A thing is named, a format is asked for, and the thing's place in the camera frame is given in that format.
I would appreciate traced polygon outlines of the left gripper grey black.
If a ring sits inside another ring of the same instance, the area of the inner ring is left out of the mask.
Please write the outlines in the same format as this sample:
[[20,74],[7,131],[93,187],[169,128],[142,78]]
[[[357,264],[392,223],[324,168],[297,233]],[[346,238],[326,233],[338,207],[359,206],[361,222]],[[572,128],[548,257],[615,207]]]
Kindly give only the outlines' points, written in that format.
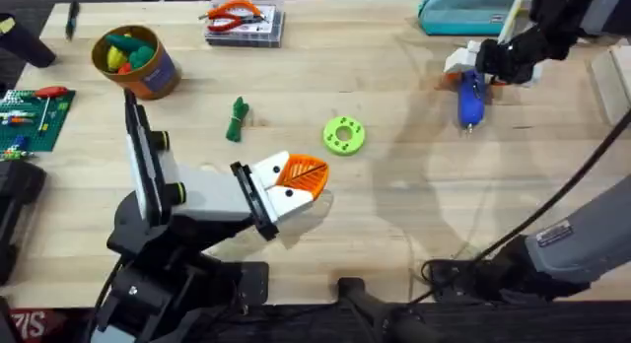
[[206,225],[245,222],[273,240],[277,223],[310,207],[329,175],[327,162],[287,151],[251,166],[235,162],[231,170],[227,174],[180,166],[169,133],[149,132],[149,198],[162,222],[172,216]]

